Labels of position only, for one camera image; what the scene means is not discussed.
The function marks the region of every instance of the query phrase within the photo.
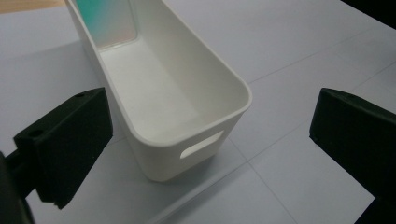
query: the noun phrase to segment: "storage bin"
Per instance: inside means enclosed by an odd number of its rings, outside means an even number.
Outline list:
[[[143,173],[168,180],[213,156],[248,85],[161,0],[68,0]]]

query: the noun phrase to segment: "white surface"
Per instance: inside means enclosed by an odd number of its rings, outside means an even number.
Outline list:
[[[315,145],[309,125],[301,125],[251,164],[297,223],[354,223],[374,197]]]
[[[350,91],[370,76],[324,50],[250,84],[254,101],[231,133],[250,160],[311,119],[321,88]]]
[[[295,224],[248,164],[227,175],[163,223]]]
[[[36,223],[148,223],[159,220],[246,162],[226,141],[218,155],[165,184],[141,172],[126,140],[105,148],[75,199],[59,211],[28,197]]]
[[[172,3],[172,6],[177,9],[177,13],[189,21],[189,25],[217,51],[221,58],[225,59],[226,63],[232,68],[237,68],[240,75],[254,79],[273,73],[278,67],[281,69],[276,73],[279,75],[277,78],[272,74],[250,84],[256,97],[253,107],[244,115],[244,120],[245,122],[249,120],[252,126],[251,128],[246,126],[245,129],[238,128],[239,130],[236,129],[233,133],[233,136],[245,139],[244,141],[234,141],[239,144],[238,149],[244,155],[253,156],[256,153],[259,155],[251,163],[258,174],[262,176],[267,187],[260,183],[259,176],[251,172],[251,169],[246,165],[233,173],[235,168],[247,161],[227,140],[224,146],[228,147],[223,147],[214,161],[211,161],[209,165],[203,164],[201,168],[190,173],[190,178],[194,180],[180,178],[180,182],[177,184],[166,186],[165,191],[156,191],[153,189],[156,189],[157,185],[147,182],[139,170],[131,169],[137,165],[126,142],[122,141],[105,149],[76,198],[64,210],[58,211],[52,204],[40,202],[35,193],[29,196],[29,203],[37,223],[145,223],[144,220],[149,219],[154,222],[191,200],[186,208],[177,210],[173,214],[174,217],[170,216],[169,220],[174,220],[176,223],[177,221],[178,223],[189,223],[189,221],[193,223],[195,221],[202,224],[206,224],[206,221],[216,220],[215,223],[228,224],[230,217],[234,217],[239,223],[265,223],[266,220],[283,220],[280,218],[285,218],[284,223],[288,223],[290,219],[289,215],[285,213],[287,210],[298,224],[353,224],[370,202],[371,196],[326,157],[321,149],[310,142],[306,126],[313,114],[318,90],[325,86],[354,92],[373,103],[396,112],[396,101],[394,100],[396,97],[396,58],[392,56],[395,52],[392,46],[396,43],[393,37],[396,32],[353,8],[343,6],[338,0],[252,0],[249,3],[219,0],[216,1],[217,4],[196,0],[167,1]],[[306,16],[303,14],[309,14],[310,10],[315,10],[315,8],[327,11],[327,14],[317,14],[315,20],[317,23],[332,24],[322,27],[327,34],[333,35],[331,41],[326,41],[328,44],[318,46],[318,49],[307,48],[311,51],[318,50],[319,54],[306,58],[309,50],[302,50],[299,54],[299,50],[293,51],[292,49],[303,49],[302,46],[293,46],[293,39],[296,39],[296,44],[301,43],[302,39],[307,38],[307,34],[293,29],[288,32],[289,28],[284,28],[286,34],[294,35],[277,38],[278,35],[274,34],[272,45],[268,45],[268,42],[259,35],[254,35],[256,33],[265,34],[266,31],[276,31],[276,29],[269,29],[270,26],[260,25],[262,9],[258,7],[255,14],[243,10],[246,4],[259,5],[262,3],[272,9],[272,21],[275,24],[282,21],[288,23],[290,21],[288,15],[292,15],[296,20],[299,20],[300,15],[305,18]],[[286,7],[289,8],[288,11],[292,11],[291,3],[300,6],[297,8],[300,13],[282,13]],[[304,6],[309,6],[308,8],[311,9],[304,10]],[[0,60],[0,150],[2,151],[10,152],[14,149],[11,138],[21,128],[28,125],[28,120],[38,119],[42,114],[48,112],[48,109],[58,105],[77,91],[85,91],[98,85],[92,71],[89,70],[91,68],[87,63],[88,60],[82,56],[82,49],[77,47],[80,45],[79,43],[73,48],[61,48],[62,52],[59,52],[59,55],[54,53],[47,55],[47,52],[44,51],[57,48],[56,46],[62,46],[65,43],[76,42],[76,33],[71,29],[72,22],[69,21],[67,11],[64,8],[52,8],[38,12],[0,15],[2,36],[0,42],[0,58],[2,59]],[[241,23],[237,19],[221,20],[222,16],[227,16],[230,19],[233,15],[238,19],[244,18],[245,25],[235,25],[235,23]],[[40,32],[31,29],[32,24],[51,23],[49,18],[63,20],[61,23],[68,25],[54,26],[50,29],[43,26]],[[13,26],[9,25],[9,21],[18,21],[18,25],[15,25],[15,28],[18,29],[14,30]],[[309,35],[314,35],[318,27],[309,27],[306,28],[312,29],[308,32]],[[371,28],[379,29],[378,33],[373,33]],[[63,35],[62,37],[49,35],[52,32],[55,34],[60,32]],[[32,38],[26,38],[26,40],[33,42],[23,45],[19,42],[21,36],[11,38],[18,33],[31,34]],[[6,44],[3,42],[3,36],[8,36]],[[52,39],[42,43],[40,42],[42,36]],[[285,38],[289,38],[290,42],[281,41]],[[313,38],[313,43],[322,42],[315,37],[309,36],[308,38]],[[339,40],[339,45],[332,42],[335,39]],[[256,50],[250,54],[250,50],[254,49],[250,47],[250,42],[255,43],[257,49],[262,48],[266,51]],[[41,45],[52,43],[52,46],[40,47],[39,43]],[[65,53],[68,57],[64,57],[65,49],[71,50],[69,53]],[[271,62],[275,62],[271,55],[275,55],[279,60],[285,60],[283,63],[275,64],[276,66],[270,66]],[[65,66],[62,61],[70,57],[76,59],[68,61],[69,66]],[[50,69],[52,72],[46,73],[48,66],[45,62],[51,58],[57,59],[58,63],[52,65],[53,67]],[[288,66],[291,62],[294,62],[294,66]],[[67,75],[67,77],[72,76],[67,82],[65,79],[51,78],[52,73],[61,70],[63,74],[73,74],[67,71],[85,72],[80,75]],[[26,74],[32,77],[41,77],[46,80],[45,84],[35,82],[36,78],[29,79]],[[285,89],[290,89],[289,93],[276,86],[273,87],[276,83],[282,82],[286,83]],[[18,93],[24,90],[21,87],[29,89],[21,94]],[[308,91],[300,90],[298,87],[308,89]],[[263,94],[274,97],[259,97]],[[24,97],[28,97],[28,100],[22,101]],[[299,107],[294,102],[302,102],[303,105]],[[265,105],[279,109],[265,108]],[[266,120],[262,126],[255,125],[261,123],[262,120]],[[265,125],[268,124],[272,124],[277,129],[266,128]],[[254,137],[249,140],[244,137],[250,135]],[[279,137],[276,144],[269,148],[266,147],[269,146],[267,141],[261,140],[275,139],[268,136]],[[213,183],[227,174],[231,175],[216,184],[214,188],[210,188]],[[274,193],[279,203],[274,201],[273,196],[268,195],[268,189]],[[194,198],[203,190],[205,191],[202,194]]]

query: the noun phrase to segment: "teal object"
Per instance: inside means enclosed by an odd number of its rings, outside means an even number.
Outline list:
[[[96,47],[105,49],[135,39],[132,10],[127,0],[76,0]]]

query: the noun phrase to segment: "bin bottom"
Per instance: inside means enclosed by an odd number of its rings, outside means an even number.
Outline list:
[[[183,80],[167,72],[143,39],[100,54],[128,119],[142,137],[169,142],[210,123],[188,98]]]

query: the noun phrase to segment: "tile grout line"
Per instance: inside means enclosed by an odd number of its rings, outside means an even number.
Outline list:
[[[348,64],[349,66],[351,66],[352,68],[358,70],[360,73],[363,73],[363,74],[366,74],[367,76],[370,76],[367,80],[370,80],[371,78],[378,76],[380,73],[382,73],[383,71],[387,70],[389,67],[391,67],[391,66],[393,66],[394,64],[396,64],[396,61],[394,61],[394,62],[392,62],[392,63],[390,63],[390,64],[388,64],[388,65],[385,65],[383,68],[379,69],[378,71],[374,71],[374,72],[372,72],[372,73],[367,73],[367,72],[365,72],[365,71],[362,71],[358,66],[356,66],[356,64],[353,64],[353,63],[350,62],[349,60],[343,58],[343,57],[342,57],[341,55],[339,55],[338,53],[334,53],[334,55],[335,55],[336,57],[338,57],[339,59],[343,60],[345,63],[347,63],[347,64]]]
[[[283,70],[283,69],[285,69],[285,68],[287,68],[287,67],[290,67],[290,66],[292,66],[292,65],[295,65],[295,64],[297,64],[297,63],[299,63],[299,62],[301,62],[301,61],[303,61],[303,60],[305,60],[305,59],[308,59],[308,58],[310,58],[310,57],[313,57],[314,55],[319,54],[319,53],[323,52],[324,50],[333,48],[334,46],[337,46],[337,45],[339,45],[339,44],[342,44],[342,43],[344,43],[344,42],[347,42],[348,40],[350,40],[350,39],[352,39],[352,38],[354,38],[354,37],[356,37],[356,36],[358,36],[358,35],[361,35],[361,34],[363,34],[363,33],[365,33],[365,32],[368,32],[369,30],[372,30],[372,29],[374,29],[374,28],[375,28],[375,27],[372,26],[372,27],[370,27],[370,28],[368,28],[368,29],[365,29],[365,30],[363,30],[363,31],[361,31],[361,32],[358,32],[357,34],[352,35],[352,36],[350,36],[350,37],[348,37],[348,38],[345,38],[345,39],[343,39],[343,40],[341,40],[341,41],[339,41],[339,42],[337,42],[337,43],[335,43],[335,44],[333,44],[333,45],[331,45],[331,46],[328,46],[328,47],[326,47],[326,48],[324,48],[324,49],[320,49],[320,50],[318,50],[318,51],[316,51],[316,52],[314,52],[314,53],[312,53],[312,54],[309,54],[308,56],[305,56],[305,57],[303,57],[302,59],[297,60],[297,61],[294,62],[294,63],[290,63],[290,64],[285,65],[285,66],[283,66],[283,67],[281,67],[281,68],[279,68],[279,69],[276,69],[274,72],[270,72],[269,74],[264,75],[263,77],[258,77],[258,78],[254,79],[254,80],[252,80],[252,81],[249,81],[247,84],[250,85],[250,84],[252,84],[252,83],[254,83],[254,82],[256,82],[256,81],[258,81],[258,80],[260,80],[260,79],[269,77],[269,76],[271,76],[272,74],[279,72],[280,70]]]
[[[283,207],[283,209],[285,209],[285,211],[289,214],[289,216],[291,217],[291,219],[294,221],[295,224],[299,224],[297,222],[297,220],[294,218],[294,216],[291,214],[291,212],[289,211],[289,209],[285,206],[285,204],[283,204],[280,199],[277,197],[277,195],[274,193],[274,191],[267,185],[267,183],[264,181],[264,179],[262,178],[261,175],[259,175],[259,173],[256,171],[256,169],[254,169],[253,165],[248,162],[250,168],[254,171],[254,173],[259,177],[259,179],[262,181],[262,183],[265,185],[265,187],[267,187],[271,193],[274,195],[274,197],[276,198],[276,200],[280,203],[280,205]]]
[[[149,220],[148,223],[149,224],[161,224],[162,222],[164,222],[168,217],[172,216],[173,214],[177,213],[178,211],[180,211],[181,209],[183,209],[185,206],[187,206],[189,203],[192,203],[192,201],[194,201],[195,199],[197,199],[200,195],[202,195],[204,192],[206,192],[207,190],[211,189],[213,186],[215,186],[216,184],[218,184],[221,180],[223,180],[224,178],[228,177],[229,175],[232,175],[233,172],[235,172],[237,169],[241,168],[243,165],[247,164],[248,161],[243,162],[242,164],[240,164],[239,166],[233,168],[231,170],[230,173],[228,173],[227,175],[223,176],[222,178],[220,178],[219,180],[214,181],[213,183],[209,184],[205,189],[203,189],[201,192],[197,193],[196,195],[192,196],[191,198],[189,198],[186,202],[184,202],[181,206],[179,206],[177,209],[175,209],[174,211],[169,212],[169,214],[160,217],[157,220]]]
[[[293,130],[291,130],[290,132],[286,133],[283,137],[279,138],[278,140],[276,140],[271,146],[273,146],[274,144],[276,144],[277,142],[281,141],[283,138],[285,138],[286,136],[288,136],[289,134],[291,134],[292,132],[294,132],[295,130],[297,130],[298,128],[300,128],[301,126],[303,126],[306,122],[308,122],[311,119],[306,119],[304,122],[302,122],[301,124],[299,124],[296,128],[294,128]],[[265,182],[265,180],[263,179],[263,177],[257,172],[257,170],[254,168],[253,164],[251,163],[251,161],[256,158],[257,156],[259,156],[260,154],[264,153],[269,147],[267,147],[265,150],[261,151],[260,153],[258,153],[256,156],[254,156],[253,158],[251,158],[250,160],[247,161],[247,163],[250,165],[250,167],[253,169],[253,171],[256,173],[256,175],[260,178],[260,180],[262,181],[262,183],[271,191],[271,193],[274,195],[274,197],[276,197],[276,199],[279,201],[279,203],[282,205],[282,207],[286,210],[286,212],[289,214],[289,216],[291,217],[291,219],[293,219],[293,221],[298,224],[297,220],[294,218],[294,216],[291,214],[291,212],[289,211],[289,209],[280,201],[280,199],[277,197],[277,195],[274,193],[274,191],[269,187],[269,185]]]
[[[231,137],[227,137],[227,138],[228,140],[230,140],[233,146],[238,150],[239,154],[245,159],[245,161],[248,161],[248,158],[242,153],[241,149],[239,149],[239,147],[233,142],[233,139],[231,139]]]
[[[391,66],[393,66],[394,64],[396,64],[396,61],[391,63],[390,65],[386,66],[385,68],[381,69],[379,72],[375,73],[373,76],[367,78],[365,81],[363,81],[361,84],[359,84],[358,86],[352,88],[352,90],[350,90],[351,92],[355,91],[357,88],[361,87],[362,85],[364,85],[365,83],[367,83],[368,81],[376,78],[380,73],[382,73],[383,71],[387,70],[388,68],[390,68]],[[379,84],[382,88],[384,88],[387,91],[390,91],[388,88],[384,87],[383,85]]]

